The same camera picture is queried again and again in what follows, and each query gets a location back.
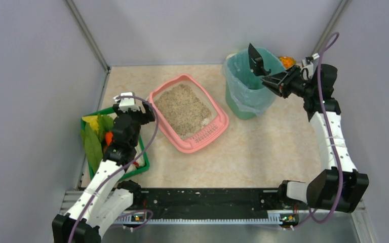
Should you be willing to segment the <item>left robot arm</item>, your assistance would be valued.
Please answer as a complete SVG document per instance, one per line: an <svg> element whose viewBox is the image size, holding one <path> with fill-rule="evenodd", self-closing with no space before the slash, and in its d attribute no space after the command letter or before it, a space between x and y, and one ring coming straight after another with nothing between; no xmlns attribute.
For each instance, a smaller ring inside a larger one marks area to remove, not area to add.
<svg viewBox="0 0 389 243"><path fill-rule="evenodd" d="M126 99L130 96L118 97L113 106L117 115L111 131L113 138L96 175L74 205L53 219L54 242L101 242L120 214L134 203L137 183L129 182L128 186L111 191L151 145L149 141L140 153L136 151L141 126L150 122L157 124L158 113L144 99L140 99L144 110L135 104L123 104Z"/></svg>

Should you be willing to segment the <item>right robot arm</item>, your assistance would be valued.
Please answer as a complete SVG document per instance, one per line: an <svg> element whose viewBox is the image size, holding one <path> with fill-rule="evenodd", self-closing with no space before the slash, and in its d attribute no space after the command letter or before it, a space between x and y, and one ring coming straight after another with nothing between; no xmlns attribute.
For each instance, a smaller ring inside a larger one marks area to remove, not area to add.
<svg viewBox="0 0 389 243"><path fill-rule="evenodd" d="M294 94L303 99L303 108L313 128L320 152L322 171L311 182L284 180L279 197L284 202L300 201L310 208L351 213L368 185L367 174L353 163L341 129L341 110L332 97L337 68L322 64L311 79L293 66L281 73L261 78L265 87L282 98Z"/></svg>

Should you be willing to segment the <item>pink litter box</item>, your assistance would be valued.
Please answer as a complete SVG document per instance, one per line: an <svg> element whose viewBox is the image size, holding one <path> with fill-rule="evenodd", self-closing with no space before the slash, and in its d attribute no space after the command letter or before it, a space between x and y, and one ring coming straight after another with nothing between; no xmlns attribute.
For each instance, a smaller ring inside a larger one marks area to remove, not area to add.
<svg viewBox="0 0 389 243"><path fill-rule="evenodd" d="M156 108L157 106L155 104L156 100L163 94L163 92L171 90L178 84L189 86L200 101L202 101L212 112L212 120L202 129L185 139L181 139L181 137L174 131L159 109ZM229 125L229 118L226 112L206 91L206 89L189 74L181 74L174 79L162 83L150 92L148 101L157 110L159 128L162 133L179 151L183 153L194 153L208 146L217 139Z"/></svg>

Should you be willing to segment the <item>black litter scoop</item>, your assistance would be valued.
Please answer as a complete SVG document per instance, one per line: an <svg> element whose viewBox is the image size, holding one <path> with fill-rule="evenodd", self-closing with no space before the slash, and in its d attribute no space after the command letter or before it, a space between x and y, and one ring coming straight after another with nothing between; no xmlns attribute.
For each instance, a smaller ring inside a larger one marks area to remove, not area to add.
<svg viewBox="0 0 389 243"><path fill-rule="evenodd" d="M248 45L248 56L250 70L255 76L268 76L271 74L270 69L266 70L264 68L264 62L261 54L251 43Z"/></svg>

